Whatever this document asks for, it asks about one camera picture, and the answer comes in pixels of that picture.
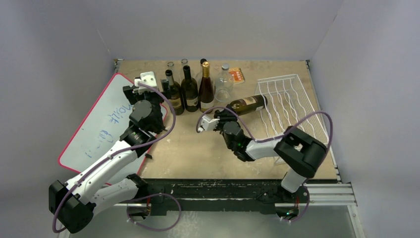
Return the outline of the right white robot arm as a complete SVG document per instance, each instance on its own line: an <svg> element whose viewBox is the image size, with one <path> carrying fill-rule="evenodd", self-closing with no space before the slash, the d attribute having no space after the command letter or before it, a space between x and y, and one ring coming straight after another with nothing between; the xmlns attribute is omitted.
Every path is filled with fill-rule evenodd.
<svg viewBox="0 0 420 238"><path fill-rule="evenodd" d="M214 114L217 122L213 130L220 132L227 148L243 162L266 157L282 159L289 166L289 171L281 181L278 195L281 200L289 202L297 196L300 186L315 176L331 147L332 132L328 134L328 143L324 144L298 128L316 114L318 112L312 112L303 117L295 125L287 127L283 134L256 140L244 134L246 127L239 124L241 119L232 109L221 108Z"/></svg>

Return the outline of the large clear glass bottle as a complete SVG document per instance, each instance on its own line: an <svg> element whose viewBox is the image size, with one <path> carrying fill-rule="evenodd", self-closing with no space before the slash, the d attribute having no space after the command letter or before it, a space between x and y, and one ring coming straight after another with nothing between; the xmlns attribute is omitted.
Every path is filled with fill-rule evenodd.
<svg viewBox="0 0 420 238"><path fill-rule="evenodd" d="M215 84L215 99L219 102L229 101L234 85L234 78L229 72L230 66L224 63L221 67L221 72L214 80Z"/></svg>

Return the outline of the clear round labelled bottle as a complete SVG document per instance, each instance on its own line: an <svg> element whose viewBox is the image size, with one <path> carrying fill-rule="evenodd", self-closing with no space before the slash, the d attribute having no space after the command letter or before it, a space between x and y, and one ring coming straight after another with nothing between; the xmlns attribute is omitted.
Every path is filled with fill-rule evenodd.
<svg viewBox="0 0 420 238"><path fill-rule="evenodd" d="M199 66L199 72L196 75L196 81L197 81L197 86L198 88L200 88L201 85L201 81L202 81L202 74L203 74L203 68L202 65L204 62L206 62L207 60L205 58L200 59L200 66Z"/></svg>

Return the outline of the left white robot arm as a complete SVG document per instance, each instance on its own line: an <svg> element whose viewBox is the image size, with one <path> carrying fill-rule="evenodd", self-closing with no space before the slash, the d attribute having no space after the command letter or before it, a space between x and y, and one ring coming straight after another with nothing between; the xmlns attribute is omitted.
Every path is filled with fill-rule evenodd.
<svg viewBox="0 0 420 238"><path fill-rule="evenodd" d="M117 172L145 154L165 130L160 105L169 102L169 82L163 90L139 79L123 92L133 105L129 125L114 145L87 169L66 182L49 186L49 210L53 214L52 231L74 234L85 228L95 215L125 200L141 203L148 196L147 183L131 174L121 182L103 187Z"/></svg>

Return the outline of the olive bottle silver cap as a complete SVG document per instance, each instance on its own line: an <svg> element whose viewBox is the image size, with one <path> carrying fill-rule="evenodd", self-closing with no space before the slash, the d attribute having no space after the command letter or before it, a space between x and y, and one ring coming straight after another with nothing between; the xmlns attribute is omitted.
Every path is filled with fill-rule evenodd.
<svg viewBox="0 0 420 238"><path fill-rule="evenodd" d="M181 86L174 80L173 72L170 69L165 71L166 79L169 82L170 99L171 105L174 107L175 114L181 115L185 111L185 106L182 98Z"/></svg>

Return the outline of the red bottle gold cap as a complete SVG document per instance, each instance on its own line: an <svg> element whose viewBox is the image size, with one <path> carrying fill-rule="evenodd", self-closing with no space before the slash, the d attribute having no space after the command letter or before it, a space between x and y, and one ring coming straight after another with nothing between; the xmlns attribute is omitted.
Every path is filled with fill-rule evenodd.
<svg viewBox="0 0 420 238"><path fill-rule="evenodd" d="M214 88L210 77L210 64L207 61L202 63L202 79L199 88L200 110L206 110L214 106Z"/></svg>

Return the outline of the clear square glass bottle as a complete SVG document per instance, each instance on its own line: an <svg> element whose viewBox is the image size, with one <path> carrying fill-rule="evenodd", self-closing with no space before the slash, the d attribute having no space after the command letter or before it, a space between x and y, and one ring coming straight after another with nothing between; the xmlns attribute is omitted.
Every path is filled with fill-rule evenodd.
<svg viewBox="0 0 420 238"><path fill-rule="evenodd" d="M169 61L166 66L167 66L167 69L171 70L172 72L175 72L175 64L174 64L174 62Z"/></svg>

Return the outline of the dark green bottle black cap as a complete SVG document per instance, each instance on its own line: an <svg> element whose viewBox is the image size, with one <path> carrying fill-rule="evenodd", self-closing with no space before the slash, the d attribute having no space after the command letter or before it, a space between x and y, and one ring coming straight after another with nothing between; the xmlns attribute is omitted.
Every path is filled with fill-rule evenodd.
<svg viewBox="0 0 420 238"><path fill-rule="evenodd" d="M185 109L188 112L198 110L198 86L196 80L191 75L191 69L188 65L183 66L184 79L181 82L183 100Z"/></svg>

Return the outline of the green bottle silver cap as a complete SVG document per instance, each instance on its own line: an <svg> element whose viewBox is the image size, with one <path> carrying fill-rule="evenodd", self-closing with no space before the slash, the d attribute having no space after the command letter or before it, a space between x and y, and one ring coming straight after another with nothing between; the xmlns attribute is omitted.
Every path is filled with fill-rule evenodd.
<svg viewBox="0 0 420 238"><path fill-rule="evenodd" d="M253 95L241 99L234 100L228 105L239 116L252 112L257 112L266 107L268 100L264 95Z"/></svg>

